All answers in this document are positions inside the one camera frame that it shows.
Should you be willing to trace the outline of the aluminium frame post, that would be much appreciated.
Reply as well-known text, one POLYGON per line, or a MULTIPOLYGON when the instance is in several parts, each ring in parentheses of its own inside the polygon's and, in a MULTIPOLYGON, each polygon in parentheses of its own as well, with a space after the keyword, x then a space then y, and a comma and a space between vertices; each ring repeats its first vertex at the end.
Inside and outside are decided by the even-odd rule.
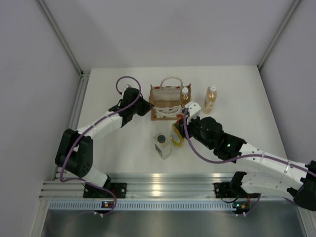
POLYGON ((83 71, 75 58, 74 53, 72 52, 64 34, 62 33, 61 29, 59 28, 55 18, 53 17, 49 7, 47 6, 44 0, 35 0, 36 4, 38 5, 39 9, 43 13, 45 19, 48 21, 50 27, 52 28, 54 34, 56 35, 58 41, 61 43, 62 48, 64 49, 66 55, 68 56, 70 62, 72 63, 75 71, 81 76, 83 71))
POLYGON ((303 2, 304 2, 303 0, 293 0, 291 2, 289 9, 286 11, 286 14, 283 16, 267 48, 265 49, 259 63, 257 64, 258 71, 261 71, 261 69, 263 68, 267 60, 269 59, 270 55, 272 54, 273 50, 275 49, 282 35, 286 31, 286 28, 290 24, 291 20, 293 19, 294 15, 296 14, 297 10, 299 9, 300 5, 303 2))

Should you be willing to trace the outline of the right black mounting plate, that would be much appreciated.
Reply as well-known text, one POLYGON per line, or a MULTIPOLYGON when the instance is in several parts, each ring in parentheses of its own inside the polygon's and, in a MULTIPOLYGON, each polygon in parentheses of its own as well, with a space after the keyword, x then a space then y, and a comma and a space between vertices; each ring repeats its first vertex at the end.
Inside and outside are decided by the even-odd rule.
POLYGON ((216 198, 237 198, 236 192, 230 187, 230 182, 217 182, 213 184, 213 187, 216 198))

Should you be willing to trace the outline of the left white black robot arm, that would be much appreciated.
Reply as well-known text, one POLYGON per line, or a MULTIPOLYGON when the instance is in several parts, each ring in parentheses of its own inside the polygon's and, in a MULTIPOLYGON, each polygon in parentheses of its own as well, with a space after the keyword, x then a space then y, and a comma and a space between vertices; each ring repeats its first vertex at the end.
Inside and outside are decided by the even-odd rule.
POLYGON ((94 144, 125 126, 134 115, 142 117, 153 107, 139 89, 128 87, 119 102, 98 120, 77 130, 65 130, 55 158, 55 164, 62 168, 60 181, 85 181, 100 197, 108 196, 112 190, 111 178, 93 165, 94 144))

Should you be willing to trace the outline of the clear bottle dark cap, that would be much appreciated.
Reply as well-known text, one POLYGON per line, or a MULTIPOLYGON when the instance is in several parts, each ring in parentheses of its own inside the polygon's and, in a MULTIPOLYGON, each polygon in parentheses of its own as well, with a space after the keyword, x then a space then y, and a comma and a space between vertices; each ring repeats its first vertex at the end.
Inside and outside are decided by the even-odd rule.
POLYGON ((171 154, 171 143, 162 133, 158 133, 153 137, 155 150, 161 159, 166 160, 171 154))

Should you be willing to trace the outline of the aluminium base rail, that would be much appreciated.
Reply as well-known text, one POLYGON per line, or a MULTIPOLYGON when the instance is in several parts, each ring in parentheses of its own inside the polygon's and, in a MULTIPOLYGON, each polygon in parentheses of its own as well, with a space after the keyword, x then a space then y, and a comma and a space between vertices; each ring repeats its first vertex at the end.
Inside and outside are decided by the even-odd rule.
MULTIPOLYGON (((125 183, 126 199, 215 199, 215 184, 231 181, 233 173, 141 174, 113 173, 113 183, 125 183)), ((284 181, 259 172, 249 172, 243 182, 252 193, 263 199, 292 199, 284 181)), ((55 179, 42 185, 40 199, 82 199, 84 185, 79 180, 65 183, 55 179)))

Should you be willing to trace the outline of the black mounting plate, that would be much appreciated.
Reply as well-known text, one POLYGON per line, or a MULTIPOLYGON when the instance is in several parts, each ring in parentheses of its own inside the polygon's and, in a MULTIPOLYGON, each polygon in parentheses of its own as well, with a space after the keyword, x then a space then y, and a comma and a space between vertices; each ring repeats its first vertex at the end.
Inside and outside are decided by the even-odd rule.
MULTIPOLYGON (((126 183, 111 183, 110 186, 106 187, 107 190, 112 192, 116 198, 125 198, 127 191, 126 183)), ((84 198, 112 198, 112 195, 99 188, 90 186, 89 184, 84 185, 83 191, 84 198)))
POLYGON ((236 192, 230 187, 230 182, 217 182, 213 184, 213 187, 216 198, 237 198, 236 192))

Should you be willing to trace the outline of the left aluminium frame post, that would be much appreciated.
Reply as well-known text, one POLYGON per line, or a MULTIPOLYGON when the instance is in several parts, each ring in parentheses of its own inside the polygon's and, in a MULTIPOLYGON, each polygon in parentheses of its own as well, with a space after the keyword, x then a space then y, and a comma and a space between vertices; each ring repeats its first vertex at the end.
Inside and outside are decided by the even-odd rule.
POLYGON ((66 55, 68 56, 70 62, 72 63, 75 71, 81 76, 83 71, 75 58, 74 53, 72 52, 64 34, 62 33, 61 29, 59 28, 55 18, 53 17, 49 7, 47 6, 44 0, 35 0, 36 4, 38 5, 39 9, 43 13, 45 19, 48 21, 50 27, 52 28, 54 34, 56 35, 58 41, 61 43, 62 48, 64 49, 66 55))

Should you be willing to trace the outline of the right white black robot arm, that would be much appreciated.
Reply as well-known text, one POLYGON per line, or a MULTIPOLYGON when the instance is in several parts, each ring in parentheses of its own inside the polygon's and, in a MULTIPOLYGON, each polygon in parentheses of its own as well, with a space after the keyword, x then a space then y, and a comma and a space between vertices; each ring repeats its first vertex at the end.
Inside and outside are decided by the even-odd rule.
POLYGON ((189 141, 196 139, 219 159, 218 164, 228 162, 245 165, 260 171, 250 174, 237 171, 230 182, 235 196, 266 194, 288 199, 301 208, 316 209, 316 162, 295 162, 266 153, 244 139, 225 133, 223 127, 212 117, 184 118, 175 123, 179 137, 189 141))

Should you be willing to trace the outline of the amber bottle white cap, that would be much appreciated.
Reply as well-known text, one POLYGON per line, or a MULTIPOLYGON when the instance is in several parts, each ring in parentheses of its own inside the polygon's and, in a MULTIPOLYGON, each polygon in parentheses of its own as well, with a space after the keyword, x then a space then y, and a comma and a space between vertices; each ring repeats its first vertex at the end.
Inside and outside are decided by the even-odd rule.
POLYGON ((185 106, 187 103, 189 103, 191 99, 191 94, 188 89, 188 87, 183 87, 181 92, 180 92, 180 104, 181 106, 185 106))
POLYGON ((216 101, 216 98, 217 98, 217 88, 215 86, 208 87, 205 98, 204 98, 204 106, 203 106, 203 111, 206 114, 211 113, 214 102, 216 101))

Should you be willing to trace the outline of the watermelon print canvas bag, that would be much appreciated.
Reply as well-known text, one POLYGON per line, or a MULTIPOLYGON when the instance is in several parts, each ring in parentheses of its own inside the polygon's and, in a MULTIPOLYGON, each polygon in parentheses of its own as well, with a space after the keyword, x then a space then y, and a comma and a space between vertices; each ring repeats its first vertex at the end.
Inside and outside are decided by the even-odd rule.
POLYGON ((180 102, 180 92, 186 87, 191 96, 192 84, 183 84, 179 77, 164 78, 159 86, 151 85, 149 102, 153 104, 151 120, 179 120, 183 117, 184 105, 180 102), (178 80, 177 85, 164 85, 167 80, 178 80))

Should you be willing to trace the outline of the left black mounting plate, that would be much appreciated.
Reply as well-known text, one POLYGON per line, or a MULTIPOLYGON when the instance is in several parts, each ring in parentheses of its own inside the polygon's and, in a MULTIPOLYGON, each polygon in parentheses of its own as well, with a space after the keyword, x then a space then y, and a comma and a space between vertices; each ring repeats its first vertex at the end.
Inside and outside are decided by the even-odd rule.
MULTIPOLYGON (((106 187, 107 190, 112 192, 116 198, 125 198, 127 191, 126 183, 111 183, 110 186, 106 187)), ((84 198, 112 198, 112 195, 99 188, 90 186, 89 184, 84 185, 83 191, 84 198)))

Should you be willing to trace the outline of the yellow bottle red cap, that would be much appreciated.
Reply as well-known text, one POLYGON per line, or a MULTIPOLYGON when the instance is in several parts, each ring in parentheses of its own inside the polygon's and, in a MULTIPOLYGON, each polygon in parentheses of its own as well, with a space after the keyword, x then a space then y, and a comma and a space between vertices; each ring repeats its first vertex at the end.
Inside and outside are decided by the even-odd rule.
POLYGON ((173 123, 170 132, 170 140, 174 146, 181 147, 184 145, 184 138, 176 127, 177 123, 173 123))

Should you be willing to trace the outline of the right aluminium frame post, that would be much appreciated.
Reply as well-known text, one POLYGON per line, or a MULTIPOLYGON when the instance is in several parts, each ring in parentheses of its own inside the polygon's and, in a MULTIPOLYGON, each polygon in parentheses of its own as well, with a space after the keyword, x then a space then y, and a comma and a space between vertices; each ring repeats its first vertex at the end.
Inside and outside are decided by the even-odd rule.
POLYGON ((261 69, 263 68, 267 60, 269 59, 270 55, 272 54, 273 50, 275 49, 282 35, 286 31, 286 28, 290 24, 291 20, 293 19, 294 15, 296 14, 297 10, 299 9, 300 5, 303 2, 304 2, 303 0, 293 0, 291 2, 289 9, 286 11, 286 14, 283 16, 267 48, 265 49, 259 63, 257 64, 258 71, 261 71, 261 69))

